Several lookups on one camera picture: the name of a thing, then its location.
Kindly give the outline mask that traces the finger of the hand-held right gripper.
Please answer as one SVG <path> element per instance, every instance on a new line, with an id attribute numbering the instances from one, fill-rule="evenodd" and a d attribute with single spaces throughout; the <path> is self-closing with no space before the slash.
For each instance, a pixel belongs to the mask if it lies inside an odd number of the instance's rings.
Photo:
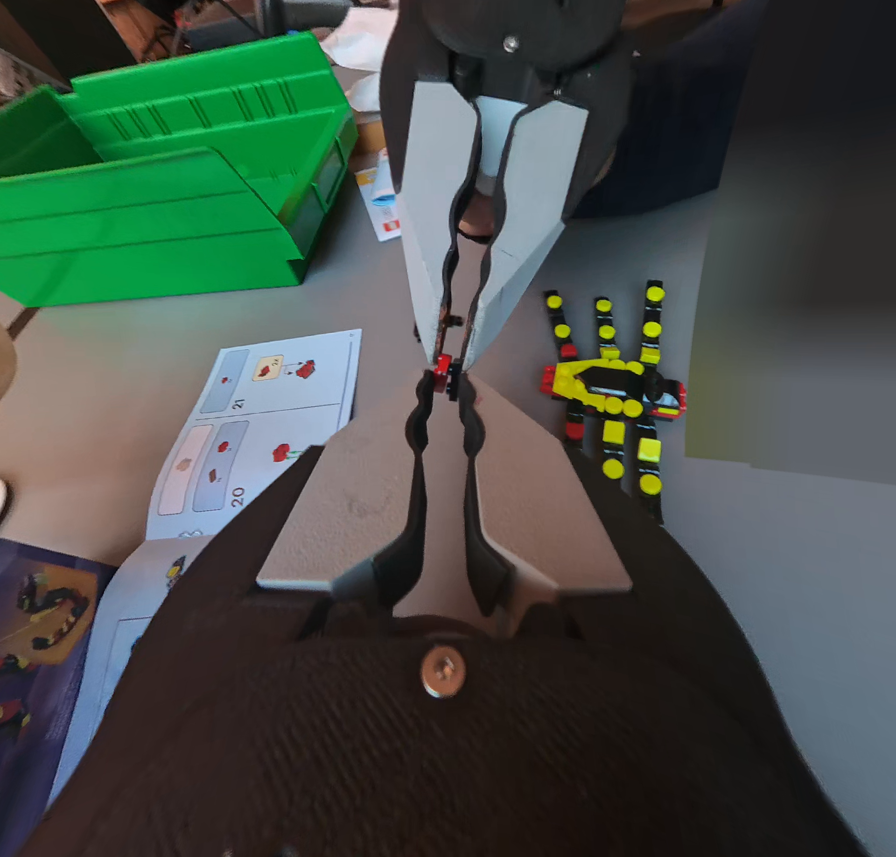
<path id="1" fill-rule="evenodd" d="M 565 228 L 588 112 L 549 101 L 513 120 L 494 188 L 494 231 L 462 348 L 469 372 L 504 328 Z"/>
<path id="2" fill-rule="evenodd" d="M 412 309 L 431 364 L 442 353 L 451 314 L 458 218 L 475 179 L 480 130 L 477 109 L 451 84 L 415 84 L 398 216 Z"/>

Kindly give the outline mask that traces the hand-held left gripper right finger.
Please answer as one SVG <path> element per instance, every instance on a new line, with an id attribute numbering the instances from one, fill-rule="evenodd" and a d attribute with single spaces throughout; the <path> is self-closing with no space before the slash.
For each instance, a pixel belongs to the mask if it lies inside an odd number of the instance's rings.
<path id="1" fill-rule="evenodd" d="M 633 583 L 566 448 L 482 380 L 457 390 L 467 459 L 466 570 L 480 613 L 513 635 L 537 604 Z"/>

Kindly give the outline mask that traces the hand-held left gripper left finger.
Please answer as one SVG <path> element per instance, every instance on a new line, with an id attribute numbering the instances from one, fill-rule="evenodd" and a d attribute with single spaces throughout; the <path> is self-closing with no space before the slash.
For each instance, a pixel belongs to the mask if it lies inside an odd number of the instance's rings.
<path id="1" fill-rule="evenodd" d="M 392 609 L 420 580 L 431 372 L 334 434 L 256 577 L 265 590 Z"/>

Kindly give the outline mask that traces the lego instruction booklet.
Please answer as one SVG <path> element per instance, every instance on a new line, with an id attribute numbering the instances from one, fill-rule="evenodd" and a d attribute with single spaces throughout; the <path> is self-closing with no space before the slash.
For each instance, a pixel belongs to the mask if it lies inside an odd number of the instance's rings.
<path id="1" fill-rule="evenodd" d="M 144 541 L 98 601 L 49 804 L 84 756 L 175 583 L 245 506 L 349 422 L 361 339 L 356 329 L 218 353 L 153 488 Z"/>

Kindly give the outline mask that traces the black yellow lego spider model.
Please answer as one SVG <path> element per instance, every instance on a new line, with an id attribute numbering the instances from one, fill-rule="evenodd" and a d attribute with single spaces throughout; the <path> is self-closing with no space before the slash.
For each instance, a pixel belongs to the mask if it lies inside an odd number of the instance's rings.
<path id="1" fill-rule="evenodd" d="M 546 366 L 540 391 L 566 406 L 566 446 L 581 450 L 586 422 L 599 423 L 599 468 L 621 486 L 626 460 L 633 458 L 631 491 L 647 514 L 665 526 L 659 421 L 672 422 L 686 413 L 686 387 L 664 377 L 659 369 L 664 282 L 647 280 L 638 357 L 622 357 L 613 318 L 614 303 L 599 295 L 593 302 L 597 354 L 583 358 L 565 315 L 565 302 L 555 290 L 543 291 L 543 306 L 551 326 L 556 362 Z"/>

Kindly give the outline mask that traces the purple lego box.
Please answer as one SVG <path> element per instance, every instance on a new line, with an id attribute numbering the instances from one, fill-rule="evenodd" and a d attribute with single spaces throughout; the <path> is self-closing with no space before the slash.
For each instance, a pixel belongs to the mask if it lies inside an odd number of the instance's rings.
<path id="1" fill-rule="evenodd" d="M 1 540 L 1 854 L 37 825 L 59 768 L 98 602 L 116 569 Z"/>

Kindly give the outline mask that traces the person's right hand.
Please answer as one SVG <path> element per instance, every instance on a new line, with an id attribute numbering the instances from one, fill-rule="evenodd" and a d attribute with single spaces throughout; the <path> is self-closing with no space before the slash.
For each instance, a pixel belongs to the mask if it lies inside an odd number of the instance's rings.
<path id="1" fill-rule="evenodd" d="M 463 195 L 463 213 L 457 224 L 457 232 L 476 244 L 487 245 L 495 235 L 496 182 L 496 179 L 484 179 L 471 185 Z"/>

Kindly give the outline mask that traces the small white leaflet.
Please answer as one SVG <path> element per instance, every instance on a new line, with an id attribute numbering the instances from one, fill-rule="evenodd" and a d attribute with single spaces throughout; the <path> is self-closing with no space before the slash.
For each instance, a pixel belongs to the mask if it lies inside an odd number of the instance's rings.
<path id="1" fill-rule="evenodd" d="M 374 166 L 357 171 L 354 177 L 377 240 L 398 239 L 400 222 L 387 149 L 378 152 Z"/>

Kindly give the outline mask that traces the white crumpled paper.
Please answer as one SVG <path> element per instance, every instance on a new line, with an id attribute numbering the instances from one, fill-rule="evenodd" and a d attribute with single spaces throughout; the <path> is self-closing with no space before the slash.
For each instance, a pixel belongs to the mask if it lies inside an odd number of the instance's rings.
<path id="1" fill-rule="evenodd" d="M 396 9 L 352 7 L 342 24 L 321 42 L 336 66 L 365 74 L 348 91 L 355 112 L 380 112 L 381 73 L 397 20 Z"/>

